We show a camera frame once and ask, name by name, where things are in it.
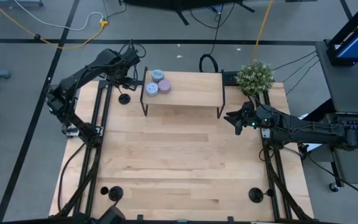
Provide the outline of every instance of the desk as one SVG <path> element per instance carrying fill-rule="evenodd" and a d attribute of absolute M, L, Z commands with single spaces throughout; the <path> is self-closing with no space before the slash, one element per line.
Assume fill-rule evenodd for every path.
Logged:
<path fill-rule="evenodd" d="M 358 63 L 353 67 L 333 67 L 327 56 L 325 42 L 318 42 L 316 50 L 323 68 L 324 76 L 331 98 L 312 111 L 304 119 L 307 121 L 321 121 L 327 113 L 358 113 Z M 323 156 L 316 156 L 317 161 L 331 162 L 336 175 L 344 180 L 358 184 L 358 149 L 352 152 L 342 149 L 331 151 L 326 147 L 317 149 L 328 152 Z"/>
<path fill-rule="evenodd" d="M 81 89 L 76 113 L 84 121 L 91 120 L 97 87 L 98 82 L 90 82 Z M 234 86 L 225 89 L 224 112 L 238 110 L 248 100 Z M 124 189 L 124 196 L 117 206 L 130 220 L 138 214 L 145 220 L 227 221 L 228 216 L 235 221 L 274 220 L 270 198 L 261 203 L 248 198 L 251 188 L 266 191 L 269 186 L 265 163 L 258 158 L 262 148 L 258 129 L 245 128 L 241 136 L 236 136 L 233 126 L 223 118 L 216 119 L 214 108 L 154 105 L 145 117 L 139 101 L 141 88 L 123 91 L 132 100 L 120 105 L 119 92 L 113 89 L 92 217 L 99 218 L 112 205 L 107 195 L 100 194 L 101 187 L 118 185 Z M 274 84 L 270 101 L 278 110 L 288 112 L 282 83 Z M 78 138 L 68 140 L 62 166 L 81 143 Z M 287 147 L 296 149 L 294 144 Z M 289 151 L 281 151 L 281 155 L 287 189 L 312 217 L 300 158 Z M 77 188 L 82 162 L 83 151 L 68 165 L 63 204 Z M 280 214 L 285 217 L 276 190 Z M 86 197 L 84 193 L 82 211 Z M 55 213 L 57 188 L 50 209 L 50 214 Z"/>
<path fill-rule="evenodd" d="M 142 108 L 146 105 L 145 116 L 149 105 L 212 106 L 217 108 L 217 117 L 220 118 L 225 105 L 222 73 L 164 72 L 164 79 L 171 83 L 169 94 L 150 96 L 144 88 L 140 103 Z M 153 80 L 146 67 L 143 86 L 151 82 Z"/>

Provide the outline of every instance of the monitor stand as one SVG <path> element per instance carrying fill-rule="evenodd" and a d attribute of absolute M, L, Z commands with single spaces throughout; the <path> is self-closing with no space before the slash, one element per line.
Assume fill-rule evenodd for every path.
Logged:
<path fill-rule="evenodd" d="M 251 13 L 255 12 L 255 10 L 243 4 L 242 1 L 240 0 L 197 0 L 197 1 L 195 0 L 153 0 L 153 1 L 122 0 L 122 1 L 127 4 L 133 4 L 137 6 L 174 10 L 186 26 L 189 25 L 189 22 L 182 14 L 182 10 L 195 9 L 199 7 L 216 6 L 216 5 L 227 4 L 227 3 L 236 3 L 239 6 L 243 7 L 244 9 L 247 9 Z"/>
<path fill-rule="evenodd" d="M 352 67 L 335 67 L 327 55 L 325 42 L 317 42 L 316 50 L 326 78 L 335 110 L 358 113 L 358 62 Z"/>

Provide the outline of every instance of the black metal frame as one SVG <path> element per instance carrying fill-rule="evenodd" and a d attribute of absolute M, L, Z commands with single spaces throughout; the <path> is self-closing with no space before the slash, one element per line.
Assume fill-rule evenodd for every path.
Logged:
<path fill-rule="evenodd" d="M 144 105 L 143 103 L 143 92 L 144 92 L 144 86 L 145 86 L 145 79 L 146 79 L 146 72 L 148 71 L 147 67 L 144 68 L 144 73 L 143 73 L 143 80 L 142 80 L 142 93 L 140 93 L 140 104 L 142 105 L 142 109 L 143 109 L 143 114 L 144 116 L 147 116 L 147 113 L 149 112 L 149 105 Z M 221 75 L 222 75 L 222 96 L 223 96 L 223 105 L 221 107 L 221 109 L 219 110 L 219 108 L 216 108 L 216 116 L 218 117 L 218 119 L 221 117 L 224 106 L 226 105 L 226 92 L 224 89 L 224 71 L 221 70 Z"/>
<path fill-rule="evenodd" d="M 102 92 L 103 92 L 103 89 L 105 86 L 106 85 L 104 84 L 104 81 L 99 82 L 98 92 L 96 94 L 96 101 L 94 102 L 94 108 L 93 108 L 93 114 L 92 114 L 92 120 L 91 120 L 91 124 L 94 126 L 96 126 L 96 121 L 98 119 L 100 101 L 101 101 Z M 80 186 L 85 180 L 85 176 L 88 171 L 88 164 L 90 162 L 91 150 L 92 150 L 92 148 L 88 147 L 88 146 L 85 149 L 85 154 L 84 154 L 84 159 L 83 159 L 81 174 L 80 174 L 80 181 L 78 182 L 78 186 Z M 74 213 L 80 212 L 81 199 L 82 199 L 82 197 L 80 197 L 78 199 L 77 203 L 75 203 Z"/>
<path fill-rule="evenodd" d="M 144 107 L 144 104 L 143 104 L 143 92 L 144 92 L 147 70 L 148 70 L 147 67 L 144 67 L 143 80 L 142 80 L 142 93 L 140 93 L 140 104 L 142 105 L 144 116 L 147 116 L 147 112 L 149 111 L 149 106 L 146 105 L 146 107 Z"/>
<path fill-rule="evenodd" d="M 177 8 L 175 9 L 175 11 L 177 12 L 179 18 L 181 19 L 181 21 L 184 23 L 185 26 L 189 25 L 189 22 L 186 20 L 186 18 L 184 17 L 184 15 L 181 13 L 183 10 L 183 7 L 181 5 L 181 1 L 177 1 Z"/>
<path fill-rule="evenodd" d="M 98 92 L 96 94 L 95 108 L 93 110 L 93 115 L 92 115 L 92 123 L 96 124 L 96 121 L 97 121 L 97 118 L 99 115 L 99 106 L 100 106 L 100 102 L 101 102 L 101 95 L 102 95 L 103 89 L 105 87 L 107 87 L 107 93 L 106 93 L 106 98 L 104 101 L 104 108 L 103 108 L 102 120 L 101 120 L 101 125 L 100 125 L 100 128 L 102 129 L 101 144 L 99 147 L 97 147 L 95 149 L 96 152 L 94 155 L 94 163 L 95 163 L 96 169 L 95 169 L 95 175 L 93 176 L 93 178 L 91 179 L 91 182 L 89 184 L 88 198 L 86 200 L 86 207 L 85 207 L 85 214 L 87 216 L 91 215 L 94 190 L 96 187 L 96 180 L 98 177 L 98 167 L 99 167 L 99 162 L 100 162 L 100 157 L 101 157 L 100 155 L 101 155 L 101 150 L 102 150 L 102 146 L 103 146 L 104 132 L 105 132 L 105 127 L 106 127 L 106 123 L 107 123 L 111 93 L 112 93 L 112 88 L 113 88 L 113 85 L 105 80 L 99 81 Z M 80 181 L 79 181 L 78 185 L 81 185 L 85 181 L 86 173 L 88 172 L 88 164 L 89 164 L 89 160 L 90 160 L 91 150 L 92 150 L 92 148 L 88 148 L 88 147 L 86 148 L 83 165 L 81 168 Z M 75 204 L 74 213 L 80 212 L 81 198 L 82 197 L 80 197 L 78 199 L 77 203 Z"/>
<path fill-rule="evenodd" d="M 224 106 L 226 105 L 226 91 L 224 89 L 224 71 L 223 69 L 221 70 L 221 75 L 222 75 L 222 97 L 223 97 L 223 105 L 221 107 L 221 110 L 219 111 L 219 108 L 216 108 L 216 113 L 218 115 L 218 119 L 221 117 Z"/>
<path fill-rule="evenodd" d="M 314 111 L 308 114 L 303 118 L 305 121 L 315 121 L 320 122 L 323 120 L 325 114 L 336 113 L 333 100 L 330 98 L 326 100 L 323 104 L 317 107 Z M 336 177 L 343 178 L 339 167 L 339 161 L 337 159 L 337 155 L 334 149 L 331 148 L 331 154 L 333 155 L 333 161 L 331 162 L 331 167 L 333 168 L 333 173 Z M 344 187 L 345 185 L 338 179 L 334 178 L 335 184 L 337 187 Z"/>
<path fill-rule="evenodd" d="M 270 105 L 269 94 L 264 93 L 264 98 L 265 98 L 265 104 L 268 103 Z M 262 147 L 265 149 L 267 147 L 267 142 L 263 141 L 263 139 L 262 139 L 262 130 L 261 129 L 260 129 L 260 137 L 262 140 Z M 270 159 L 269 159 L 270 155 L 269 155 L 268 150 L 264 150 L 264 157 L 265 157 L 266 170 L 268 170 L 269 162 L 270 162 Z M 268 180 L 269 189 L 272 189 L 274 192 L 276 192 L 274 181 L 272 180 L 272 178 L 270 178 L 269 175 L 267 176 L 267 180 Z M 274 194 L 274 196 L 271 197 L 271 199 L 272 199 L 273 217 L 274 217 L 274 220 L 278 220 L 280 218 L 280 210 L 278 208 L 277 194 Z"/>
<path fill-rule="evenodd" d="M 341 44 L 358 26 L 358 12 L 346 23 L 346 25 L 331 39 L 330 45 Z"/>
<path fill-rule="evenodd" d="M 266 105 L 270 106 L 270 98 L 268 91 L 264 91 L 264 101 Z M 274 156 L 276 160 L 277 165 L 277 171 L 278 171 L 278 178 L 280 179 L 280 182 L 284 185 L 286 188 L 287 185 L 285 183 L 285 175 L 284 175 L 284 169 L 283 169 L 283 163 L 281 160 L 280 150 L 273 149 L 274 150 Z M 283 198 L 283 204 L 284 204 L 284 211 L 285 211 L 285 217 L 287 219 L 292 219 L 292 213 L 291 213 L 291 206 L 288 204 L 287 200 Z"/>

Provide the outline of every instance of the potted plant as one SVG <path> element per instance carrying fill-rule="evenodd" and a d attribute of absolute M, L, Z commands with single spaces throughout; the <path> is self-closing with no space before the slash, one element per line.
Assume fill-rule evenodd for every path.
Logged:
<path fill-rule="evenodd" d="M 273 69 L 270 65 L 254 60 L 248 66 L 242 66 L 237 73 L 239 89 L 247 96 L 255 96 L 273 86 Z"/>

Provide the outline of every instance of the robotic arm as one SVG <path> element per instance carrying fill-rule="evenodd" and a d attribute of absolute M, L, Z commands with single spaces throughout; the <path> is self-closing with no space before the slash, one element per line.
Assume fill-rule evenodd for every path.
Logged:
<path fill-rule="evenodd" d="M 128 48 L 124 54 L 105 49 L 96 60 L 85 66 L 68 78 L 63 79 L 59 85 L 52 87 L 47 93 L 47 104 L 50 112 L 63 124 L 65 129 L 74 125 L 78 129 L 78 137 L 89 147 L 98 147 L 101 138 L 99 132 L 91 123 L 85 123 L 74 112 L 76 91 L 102 74 L 107 81 L 115 87 L 122 85 L 132 91 L 136 90 L 135 80 L 127 77 L 128 70 L 138 64 L 140 59 L 134 48 Z"/>
<path fill-rule="evenodd" d="M 240 135 L 243 126 L 266 129 L 269 134 L 263 138 L 277 149 L 289 142 L 329 144 L 348 151 L 355 149 L 356 132 L 339 123 L 329 122 L 333 116 L 327 115 L 322 123 L 302 121 L 269 105 L 260 105 L 255 110 L 253 102 L 248 101 L 239 111 L 228 112 L 224 119 L 235 127 L 236 135 Z"/>

